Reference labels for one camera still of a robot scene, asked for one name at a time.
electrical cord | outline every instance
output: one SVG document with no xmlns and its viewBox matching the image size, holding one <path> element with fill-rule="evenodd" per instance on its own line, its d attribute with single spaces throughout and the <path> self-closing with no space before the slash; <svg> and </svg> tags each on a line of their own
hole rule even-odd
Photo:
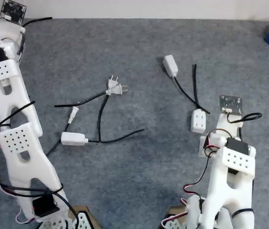
<svg viewBox="0 0 269 229">
<path fill-rule="evenodd" d="M 176 82 L 176 84 L 177 84 L 177 86 L 178 86 L 178 88 L 180 89 L 180 91 L 193 103 L 193 104 L 195 104 L 196 105 L 196 107 L 197 108 L 199 108 L 199 109 L 201 109 L 201 110 L 203 110 L 203 111 L 205 111 L 207 114 L 210 114 L 210 112 L 209 111 L 207 111 L 205 108 L 203 108 L 202 106 L 200 106 L 198 103 L 196 103 L 184 90 L 183 90 L 183 88 L 180 86 L 180 84 L 179 84 L 179 82 L 178 82 L 178 80 L 177 80 L 177 77 L 173 77 L 174 78 L 174 80 L 175 80 L 175 82 Z"/>
<path fill-rule="evenodd" d="M 195 102 L 196 102 L 197 104 L 199 104 L 199 101 L 198 101 L 198 94 L 197 94 L 196 71 L 197 71 L 197 64 L 193 64 L 193 65 L 192 65 L 192 78 L 193 78 L 194 98 L 195 98 Z"/>
<path fill-rule="evenodd" d="M 103 114 L 103 110 L 105 108 L 106 103 L 108 102 L 109 99 L 109 95 L 106 95 L 104 98 L 104 101 L 101 105 L 101 109 L 98 113 L 98 118 L 97 118 L 97 132 L 98 132 L 98 141 L 102 142 L 102 137 L 101 137 L 101 119 L 102 119 L 102 114 Z"/>
<path fill-rule="evenodd" d="M 45 21 L 45 20 L 51 20 L 51 19 L 53 19 L 53 17 L 33 19 L 33 20 L 31 20 L 31 21 L 28 21 L 27 23 L 24 23 L 24 24 L 22 25 L 22 27 L 25 27 L 25 26 L 27 26 L 27 25 L 29 25 L 29 24 L 31 24 L 31 23 L 34 23 L 34 22 Z"/>
<path fill-rule="evenodd" d="M 121 140 L 131 136 L 131 135 L 134 135 L 136 133 L 139 133 L 139 132 L 142 132 L 142 131 L 145 130 L 145 129 L 139 129 L 139 130 L 133 131 L 133 132 L 127 134 L 127 135 L 124 135 L 122 137 L 119 137 L 119 138 L 116 138 L 116 139 L 113 139 L 113 140 L 103 141 L 102 136 L 101 136 L 101 119 L 102 119 L 103 110 L 105 108 L 106 103 L 108 102 L 108 99 L 109 99 L 109 95 L 106 95 L 106 97 L 104 98 L 104 101 L 103 101 L 103 103 L 101 105 L 101 109 L 99 111 L 99 114 L 98 114 L 98 120 L 97 120 L 98 140 L 88 140 L 88 142 L 104 143 L 104 144 L 118 142 L 118 141 L 121 141 Z"/>
<path fill-rule="evenodd" d="M 67 123 L 66 127 L 64 128 L 64 132 L 67 132 L 67 131 L 68 131 L 69 126 L 70 126 L 70 124 Z M 54 152 L 54 150 L 57 148 L 57 146 L 58 146 L 60 143 L 61 143 L 61 140 L 60 140 L 60 138 L 59 138 L 59 139 L 57 140 L 57 142 L 55 143 L 55 145 L 49 150 L 49 152 L 46 153 L 46 156 L 49 157 L 49 155 L 50 155 L 51 153 Z"/>
<path fill-rule="evenodd" d="M 19 108 L 17 111 L 13 112 L 11 115 L 9 115 L 7 118 L 3 119 L 0 122 L 0 128 L 2 125 L 4 125 L 3 123 L 6 122 L 7 120 L 11 119 L 13 116 L 15 116 L 17 113 L 19 113 L 21 110 L 25 109 L 26 107 L 34 104 L 35 101 L 30 102 L 29 104 Z M 58 192 L 60 192 L 63 189 L 63 184 L 61 184 L 61 188 L 56 190 L 56 191 L 50 191 L 49 189 L 43 189 L 43 188 L 25 188 L 25 187 L 15 187 L 15 186 L 10 186 L 10 185 L 6 185 L 4 183 L 1 182 L 0 180 L 0 187 L 4 192 L 7 192 L 9 195 L 13 195 L 13 196 L 19 196 L 19 197 L 31 197 L 31 198 L 35 198 L 35 197 L 42 197 L 46 194 L 51 194 L 51 195 L 56 195 L 58 198 L 60 198 L 70 209 L 70 211 L 74 214 L 75 218 L 76 218 L 76 229 L 78 229 L 78 224 L 79 224 L 79 219 L 78 219 L 78 215 L 76 214 L 75 210 L 72 208 L 72 206 L 69 204 L 69 202 L 63 198 L 60 194 L 58 194 Z M 20 194 L 20 193 L 16 193 L 13 192 L 11 190 L 20 190 L 20 191 L 30 191 L 30 192 L 43 192 L 43 194 L 37 194 L 37 195 L 25 195 L 25 194 Z"/>
<path fill-rule="evenodd" d="M 186 185 L 183 186 L 183 191 L 184 191 L 185 193 L 187 193 L 187 194 L 196 194 L 196 195 L 199 196 L 199 199 L 202 200 L 201 196 L 200 196 L 197 192 L 194 192 L 194 191 L 188 191 L 187 188 L 188 188 L 188 187 L 191 187 L 191 186 L 194 186 L 194 185 L 196 185 L 196 184 L 198 184 L 198 183 L 202 180 L 204 174 L 206 173 L 207 166 L 208 166 L 208 163 L 209 163 L 209 159 L 211 158 L 211 154 L 213 154 L 213 153 L 216 153 L 216 151 L 212 151 L 212 152 L 210 152 L 210 153 L 208 154 L 208 156 L 207 156 L 207 163 L 206 163 L 206 166 L 205 166 L 203 172 L 201 173 L 200 177 L 198 178 L 198 180 L 195 181 L 194 183 L 186 184 Z"/>
<path fill-rule="evenodd" d="M 227 114 L 227 121 L 228 123 L 240 123 L 240 122 L 247 122 L 247 121 L 253 121 L 253 120 L 257 120 L 259 118 L 261 118 L 263 116 L 263 114 L 261 112 L 254 112 L 254 113 L 250 113 L 245 115 L 244 117 L 242 117 L 241 119 L 235 120 L 235 121 L 230 121 L 229 120 L 229 115 L 230 113 Z M 242 132 L 241 132 L 241 127 L 238 128 L 238 136 L 241 140 L 243 140 L 243 136 L 242 136 Z"/>
<path fill-rule="evenodd" d="M 61 199 L 67 206 L 68 208 L 70 209 L 70 211 L 73 213 L 73 215 L 75 216 L 76 218 L 76 225 L 75 225 L 75 229 L 78 229 L 78 225 L 79 225 L 79 218 L 78 218 L 78 215 L 76 213 L 76 211 L 74 210 L 74 208 L 71 206 L 71 204 L 65 199 L 63 198 L 60 194 L 58 193 L 54 193 L 55 196 L 57 196 L 59 199 Z"/>
<path fill-rule="evenodd" d="M 54 107 L 72 107 L 72 106 L 80 106 L 80 105 L 83 105 L 83 104 L 86 104 L 90 101 L 92 101 L 93 99 L 96 99 L 98 97 L 101 97 L 102 95 L 106 94 L 106 91 L 105 92 L 101 92 L 101 93 L 98 93 L 88 99 L 86 99 L 85 101 L 83 102 L 80 102 L 80 103 L 76 103 L 76 104 L 61 104 L 61 105 L 55 105 Z"/>
</svg>

wire bundle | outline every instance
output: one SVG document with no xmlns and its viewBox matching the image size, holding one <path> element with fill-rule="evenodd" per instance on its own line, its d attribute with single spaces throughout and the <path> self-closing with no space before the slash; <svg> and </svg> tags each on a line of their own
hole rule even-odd
<svg viewBox="0 0 269 229">
<path fill-rule="evenodd" d="M 193 88 L 194 88 L 194 98 L 195 100 L 193 100 L 181 87 L 179 81 L 177 80 L 177 77 L 173 77 L 175 83 L 177 84 L 178 88 L 180 89 L 180 91 L 193 103 L 196 105 L 197 109 L 201 109 L 203 111 L 205 111 L 207 114 L 210 114 L 209 111 L 207 111 L 205 108 L 203 108 L 202 106 L 199 105 L 199 101 L 198 101 L 198 95 L 197 95 L 197 81 L 196 81 L 196 71 L 197 71 L 197 64 L 193 64 L 192 65 L 192 78 L 193 78 Z"/>
<path fill-rule="evenodd" d="M 133 132 L 131 132 L 129 134 L 126 134 L 126 135 L 124 135 L 122 137 L 119 137 L 119 138 L 116 138 L 116 139 L 113 139 L 113 140 L 106 140 L 106 141 L 102 140 L 101 119 L 102 119 L 102 114 L 103 114 L 103 110 L 105 108 L 105 105 L 107 104 L 108 99 L 110 97 L 109 95 L 106 94 L 106 91 L 105 92 L 100 92 L 100 93 L 98 93 L 98 94 L 96 94 L 96 95 L 94 95 L 94 96 L 92 96 L 92 97 L 90 97 L 90 98 L 88 98 L 88 99 L 86 99 L 86 100 L 84 100 L 82 102 L 76 103 L 76 104 L 59 104 L 59 105 L 55 105 L 54 107 L 73 107 L 73 106 L 80 106 L 80 105 L 84 105 L 84 104 L 86 104 L 86 103 L 88 103 L 88 102 L 90 102 L 90 101 L 92 101 L 92 100 L 94 100 L 94 99 L 96 99 L 98 97 L 101 97 L 103 95 L 106 95 L 106 96 L 105 96 L 104 101 L 103 101 L 103 103 L 101 105 L 101 108 L 99 110 L 98 119 L 97 119 L 98 140 L 89 140 L 89 142 L 104 143 L 104 144 L 114 143 L 114 142 L 121 141 L 121 140 L 123 140 L 123 139 L 125 139 L 125 138 L 127 138 L 127 137 L 129 137 L 131 135 L 137 134 L 137 133 L 142 132 L 142 131 L 145 130 L 145 129 L 139 129 L 139 130 L 133 131 Z"/>
<path fill-rule="evenodd" d="M 6 121 L 8 121 L 9 119 L 11 119 L 13 116 L 15 116 L 17 113 L 19 113 L 20 111 L 22 111 L 23 109 L 25 109 L 26 107 L 34 104 L 35 101 L 30 102 L 29 104 L 19 108 L 18 110 L 16 110 L 15 112 L 13 112 L 11 115 L 9 115 L 7 118 L 3 119 L 2 121 L 0 121 L 0 129 L 2 126 L 4 125 L 10 125 L 10 124 L 4 124 Z M 73 209 L 73 207 L 69 204 L 69 202 L 62 197 L 58 192 L 60 192 L 63 189 L 63 184 L 61 186 L 60 189 L 52 191 L 49 189 L 43 189 L 43 188 L 25 188 L 25 187 L 15 187 L 15 186 L 11 186 L 11 185 L 6 185 L 4 183 L 2 183 L 1 178 L 0 178 L 0 188 L 3 192 L 5 192 L 6 194 L 13 196 L 13 197 L 28 197 L 28 198 L 37 198 L 37 197 L 42 197 L 44 195 L 55 195 L 57 196 L 59 199 L 61 199 L 70 209 L 70 211 L 74 214 L 75 218 L 76 218 L 76 229 L 78 228 L 79 225 L 79 219 L 78 219 L 78 215 L 76 214 L 75 210 Z M 20 194 L 17 193 L 15 191 L 29 191 L 29 192 L 37 192 L 38 194 L 34 194 L 34 195 L 26 195 L 26 194 Z M 16 216 L 16 221 L 18 222 L 18 216 L 20 213 L 17 214 Z M 29 219 L 28 221 L 22 223 L 22 224 L 28 224 L 31 223 L 34 219 Z"/>
</svg>

power plug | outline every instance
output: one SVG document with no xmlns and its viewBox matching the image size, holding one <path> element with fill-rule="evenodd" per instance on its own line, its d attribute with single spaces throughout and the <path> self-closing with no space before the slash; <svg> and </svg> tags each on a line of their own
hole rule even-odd
<svg viewBox="0 0 269 229">
<path fill-rule="evenodd" d="M 191 131 L 195 133 L 203 133 L 206 130 L 206 112 L 196 109 L 192 114 Z"/>
<path fill-rule="evenodd" d="M 113 80 L 114 76 L 111 76 L 111 79 L 108 80 L 108 90 L 106 90 L 107 95 L 112 94 L 123 94 L 123 92 L 128 92 L 127 85 L 121 85 L 116 78 L 116 80 Z"/>
<path fill-rule="evenodd" d="M 178 73 L 178 66 L 174 60 L 173 55 L 167 55 L 163 59 L 163 65 L 169 77 L 176 77 Z"/>
<path fill-rule="evenodd" d="M 88 139 L 81 133 L 63 132 L 61 142 L 65 146 L 83 146 L 88 143 Z"/>
<path fill-rule="evenodd" d="M 111 76 L 111 79 L 109 79 L 108 80 L 108 89 L 111 89 L 111 88 L 113 88 L 113 87 L 115 87 L 115 86 L 117 86 L 119 83 L 118 83 L 118 81 L 117 81 L 117 79 L 119 78 L 119 77 L 117 77 L 115 80 L 113 80 L 113 75 Z"/>
</svg>

white electrical socket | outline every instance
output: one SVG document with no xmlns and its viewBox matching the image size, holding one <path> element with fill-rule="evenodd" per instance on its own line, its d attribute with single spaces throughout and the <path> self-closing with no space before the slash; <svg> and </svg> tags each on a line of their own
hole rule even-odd
<svg viewBox="0 0 269 229">
<path fill-rule="evenodd" d="M 192 114 L 191 131 L 195 133 L 203 133 L 206 130 L 206 112 L 196 109 Z"/>
</svg>

white plastic bracket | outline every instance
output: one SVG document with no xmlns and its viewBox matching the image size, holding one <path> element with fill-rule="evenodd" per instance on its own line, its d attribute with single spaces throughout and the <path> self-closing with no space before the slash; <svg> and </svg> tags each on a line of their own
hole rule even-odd
<svg viewBox="0 0 269 229">
<path fill-rule="evenodd" d="M 78 224 L 78 229 L 92 229 L 92 225 L 90 224 L 87 216 L 85 213 L 80 212 L 78 213 L 78 219 L 79 219 L 79 224 Z M 56 219 L 56 220 L 51 220 L 47 222 L 43 222 L 39 229 L 67 229 L 67 223 L 68 219 Z M 75 229 L 76 227 L 76 219 L 72 223 L 72 228 Z"/>
<path fill-rule="evenodd" d="M 188 215 L 186 216 L 186 222 L 182 225 L 182 229 L 196 229 L 201 217 L 199 196 L 194 195 L 187 199 L 186 207 L 188 209 Z M 214 220 L 214 228 L 233 229 L 230 214 L 226 208 L 220 209 L 217 220 Z"/>
<path fill-rule="evenodd" d="M 213 229 L 214 218 L 225 206 L 230 213 L 239 209 L 251 208 L 252 181 L 255 176 L 254 147 L 249 147 L 249 156 L 238 153 L 226 147 L 220 148 L 213 158 L 207 198 L 203 203 L 200 217 L 203 229 Z M 228 185 L 228 168 L 238 170 L 234 175 L 232 187 Z M 243 212 L 232 219 L 235 228 L 253 229 L 253 212 Z"/>
<path fill-rule="evenodd" d="M 9 80 L 11 93 L 5 94 L 4 87 L 1 84 L 3 80 Z M 30 103 L 25 84 L 22 78 L 19 65 L 14 60 L 6 60 L 0 62 L 0 121 L 8 117 L 14 107 L 21 108 Z M 28 106 L 22 110 L 32 126 L 37 136 L 42 136 L 42 128 L 37 116 L 35 107 Z"/>
<path fill-rule="evenodd" d="M 0 146 L 6 159 L 10 182 L 13 186 L 30 188 L 31 180 L 37 178 L 52 191 L 61 188 L 55 168 L 44 154 L 31 123 L 25 123 L 17 128 L 1 131 Z M 24 157 L 23 152 L 29 154 L 28 158 Z M 17 192 L 25 195 L 31 193 L 29 191 Z M 58 192 L 58 194 L 66 199 L 63 190 Z M 53 195 L 53 197 L 60 211 L 43 218 L 34 215 L 32 198 L 17 197 L 17 199 L 25 217 L 28 219 L 36 218 L 37 221 L 44 221 L 61 216 L 66 218 L 68 212 L 66 204 L 57 196 Z"/>
</svg>

